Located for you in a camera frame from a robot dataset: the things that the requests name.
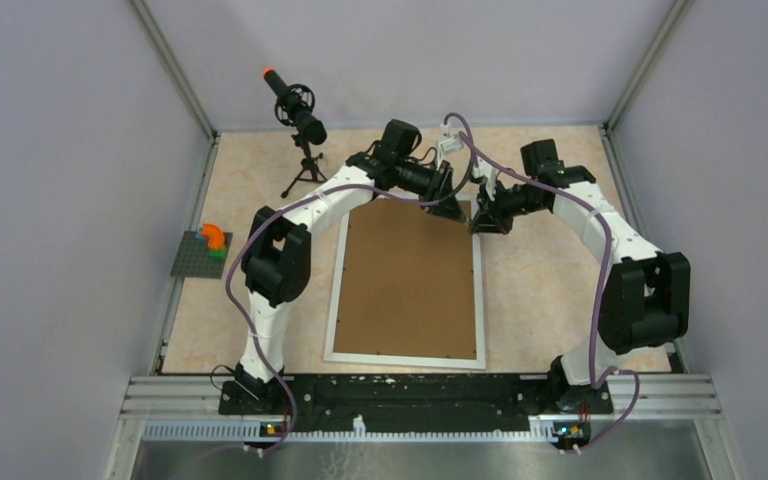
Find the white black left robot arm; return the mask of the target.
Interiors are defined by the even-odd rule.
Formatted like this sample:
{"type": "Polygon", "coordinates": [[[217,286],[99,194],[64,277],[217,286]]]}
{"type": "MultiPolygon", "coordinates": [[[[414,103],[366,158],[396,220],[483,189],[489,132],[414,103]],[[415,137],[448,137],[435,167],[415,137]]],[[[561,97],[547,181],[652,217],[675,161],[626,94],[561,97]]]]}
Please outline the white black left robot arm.
{"type": "Polygon", "coordinates": [[[463,149],[467,129],[454,131],[443,123],[426,165],[414,159],[421,137],[413,125],[390,121],[370,148],[348,157],[320,187],[278,210],[268,206],[255,215],[250,234],[234,260],[244,274],[248,301],[242,303],[225,285],[230,301],[240,310],[248,332],[243,354],[233,371],[232,386],[257,413],[279,404],[283,343],[289,309],[311,278],[312,243],[353,209],[393,189],[404,191],[402,201],[430,214],[458,222],[465,219],[456,195],[462,184],[453,179],[447,155],[463,149]]]}

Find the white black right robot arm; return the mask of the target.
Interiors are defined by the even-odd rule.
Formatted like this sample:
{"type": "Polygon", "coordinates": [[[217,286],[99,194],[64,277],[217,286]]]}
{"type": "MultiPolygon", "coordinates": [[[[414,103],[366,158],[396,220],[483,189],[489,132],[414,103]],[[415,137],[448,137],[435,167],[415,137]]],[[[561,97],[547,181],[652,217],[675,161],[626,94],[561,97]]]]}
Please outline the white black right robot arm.
{"type": "Polygon", "coordinates": [[[549,211],[576,234],[599,263],[589,334],[550,367],[546,397],[560,412],[572,412],[608,375],[629,360],[683,337],[689,327],[691,266],[640,234],[606,199],[584,166],[567,166],[552,139],[520,150],[524,174],[504,168],[471,140],[480,185],[475,233],[507,234],[513,221],[549,211]],[[517,179],[506,187],[499,174],[517,179]]]}

